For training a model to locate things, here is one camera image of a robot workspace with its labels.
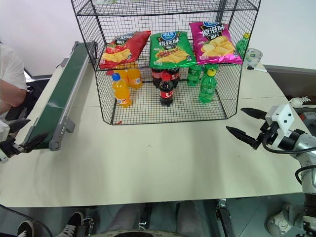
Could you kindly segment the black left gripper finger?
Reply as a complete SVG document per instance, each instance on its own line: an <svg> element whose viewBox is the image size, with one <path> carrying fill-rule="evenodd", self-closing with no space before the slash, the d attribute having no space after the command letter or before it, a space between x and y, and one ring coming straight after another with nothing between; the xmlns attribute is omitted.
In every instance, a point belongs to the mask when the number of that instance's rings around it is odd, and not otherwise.
<svg viewBox="0 0 316 237"><path fill-rule="evenodd" d="M29 119L19 119L9 125L9 132L17 132L21 128L23 128L27 123L29 123Z"/></svg>
<svg viewBox="0 0 316 237"><path fill-rule="evenodd" d="M33 149L35 149L40 143L42 143L45 138L47 137L47 134L39 134L37 136L35 136L34 138L32 138L30 141L24 143L22 145L23 147L23 152L24 153L29 153L31 152Z"/></svg>

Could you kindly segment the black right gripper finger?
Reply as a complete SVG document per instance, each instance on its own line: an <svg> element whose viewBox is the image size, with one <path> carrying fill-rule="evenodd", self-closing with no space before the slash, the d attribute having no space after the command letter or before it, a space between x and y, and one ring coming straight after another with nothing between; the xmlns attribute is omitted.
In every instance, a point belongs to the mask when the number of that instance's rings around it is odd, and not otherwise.
<svg viewBox="0 0 316 237"><path fill-rule="evenodd" d="M248 136L244 131L240 129L230 127L230 126L226 126L226 129L237 139L239 139L240 141L243 141L244 143L247 143L250 146L253 146L253 144L256 142L255 138Z"/></svg>
<svg viewBox="0 0 316 237"><path fill-rule="evenodd" d="M265 119L267 112L254 108L241 108L241 111L256 119Z"/></svg>

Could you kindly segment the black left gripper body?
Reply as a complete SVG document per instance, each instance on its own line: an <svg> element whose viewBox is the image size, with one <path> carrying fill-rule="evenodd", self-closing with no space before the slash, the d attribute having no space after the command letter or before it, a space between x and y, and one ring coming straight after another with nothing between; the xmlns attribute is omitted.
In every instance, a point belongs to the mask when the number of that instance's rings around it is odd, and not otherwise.
<svg viewBox="0 0 316 237"><path fill-rule="evenodd" d="M15 138L8 137L0 143L0 158L11 158L22 152L24 152L24 148L15 143Z"/></svg>

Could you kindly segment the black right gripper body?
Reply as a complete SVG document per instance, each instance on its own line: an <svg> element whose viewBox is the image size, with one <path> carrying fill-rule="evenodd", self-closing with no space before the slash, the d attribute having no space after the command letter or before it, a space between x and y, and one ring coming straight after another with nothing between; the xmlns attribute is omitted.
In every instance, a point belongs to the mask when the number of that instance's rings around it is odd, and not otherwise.
<svg viewBox="0 0 316 237"><path fill-rule="evenodd" d="M252 144L252 148L256 150L260 145L263 147L271 145L277 137L278 129L279 125L277 122L274 121L271 125L268 125L268 123L265 122L260 128L260 133Z"/></svg>

